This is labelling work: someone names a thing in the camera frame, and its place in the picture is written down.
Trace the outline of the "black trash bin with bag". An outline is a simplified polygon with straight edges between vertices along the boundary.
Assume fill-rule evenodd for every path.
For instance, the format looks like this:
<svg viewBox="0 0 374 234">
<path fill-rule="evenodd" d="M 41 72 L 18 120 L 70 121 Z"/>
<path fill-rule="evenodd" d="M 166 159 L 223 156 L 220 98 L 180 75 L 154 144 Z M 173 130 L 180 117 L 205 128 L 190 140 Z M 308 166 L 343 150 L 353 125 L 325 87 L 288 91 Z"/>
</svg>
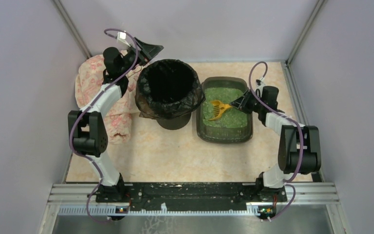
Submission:
<svg viewBox="0 0 374 234">
<path fill-rule="evenodd" d="M 205 99 L 197 72 L 177 59 L 162 59 L 148 65 L 136 84 L 135 104 L 139 116 L 153 119 L 167 130 L 185 127 L 192 112 Z"/>
</svg>

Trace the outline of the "dark grey litter box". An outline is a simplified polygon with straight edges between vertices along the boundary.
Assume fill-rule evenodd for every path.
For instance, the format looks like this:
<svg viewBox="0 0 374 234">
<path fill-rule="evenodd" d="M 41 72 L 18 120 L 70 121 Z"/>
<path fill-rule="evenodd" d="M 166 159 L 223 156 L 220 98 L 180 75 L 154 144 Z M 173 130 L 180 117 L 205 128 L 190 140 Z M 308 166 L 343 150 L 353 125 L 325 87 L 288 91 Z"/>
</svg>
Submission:
<svg viewBox="0 0 374 234">
<path fill-rule="evenodd" d="M 205 101 L 197 109 L 200 139 L 220 144 L 243 143 L 252 138 L 253 118 L 230 106 L 248 89 L 246 81 L 233 77 L 209 77 L 202 83 Z"/>
</svg>

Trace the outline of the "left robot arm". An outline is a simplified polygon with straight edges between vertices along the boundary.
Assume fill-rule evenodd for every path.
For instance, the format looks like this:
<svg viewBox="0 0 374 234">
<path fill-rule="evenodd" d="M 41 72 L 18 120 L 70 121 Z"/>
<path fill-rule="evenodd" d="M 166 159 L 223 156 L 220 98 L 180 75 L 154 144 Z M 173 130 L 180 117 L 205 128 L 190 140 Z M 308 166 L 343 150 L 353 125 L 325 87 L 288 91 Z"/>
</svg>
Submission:
<svg viewBox="0 0 374 234">
<path fill-rule="evenodd" d="M 126 198 L 122 175 L 108 156 L 108 134 L 104 118 L 128 87 L 127 74 L 137 65 L 146 65 L 164 47 L 133 38 L 123 55 L 117 48 L 104 50 L 102 85 L 95 97 L 79 111 L 68 113 L 69 145 L 78 156 L 89 161 L 99 175 L 99 184 L 91 195 L 97 202 L 118 202 Z"/>
</svg>

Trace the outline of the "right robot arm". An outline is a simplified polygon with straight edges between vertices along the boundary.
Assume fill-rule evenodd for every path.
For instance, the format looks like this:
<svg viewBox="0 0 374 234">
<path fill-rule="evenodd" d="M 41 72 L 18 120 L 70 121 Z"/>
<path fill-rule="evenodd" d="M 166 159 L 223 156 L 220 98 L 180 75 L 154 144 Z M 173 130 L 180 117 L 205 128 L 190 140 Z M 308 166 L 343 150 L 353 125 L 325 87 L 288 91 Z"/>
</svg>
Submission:
<svg viewBox="0 0 374 234">
<path fill-rule="evenodd" d="M 256 113 L 263 126 L 280 137 L 278 162 L 256 179 L 256 193 L 262 199 L 279 195 L 286 182 L 296 175 L 319 171 L 321 167 L 319 131 L 316 126 L 296 122 L 278 109 L 279 89 L 274 86 L 247 90 L 230 105 L 245 114 Z"/>
</svg>

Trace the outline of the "yellow litter scoop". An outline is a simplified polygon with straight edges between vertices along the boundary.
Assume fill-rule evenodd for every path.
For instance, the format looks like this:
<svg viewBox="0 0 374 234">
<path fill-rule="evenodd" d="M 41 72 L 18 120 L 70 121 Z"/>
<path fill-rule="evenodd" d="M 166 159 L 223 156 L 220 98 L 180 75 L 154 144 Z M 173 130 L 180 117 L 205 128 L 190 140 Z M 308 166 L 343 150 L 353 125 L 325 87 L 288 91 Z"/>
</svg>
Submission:
<svg viewBox="0 0 374 234">
<path fill-rule="evenodd" d="M 232 108 L 230 104 L 225 104 L 219 100 L 212 100 L 210 101 L 210 104 L 212 104 L 213 106 L 213 117 L 210 118 L 209 121 L 215 121 L 220 119 L 226 110 Z"/>
</svg>

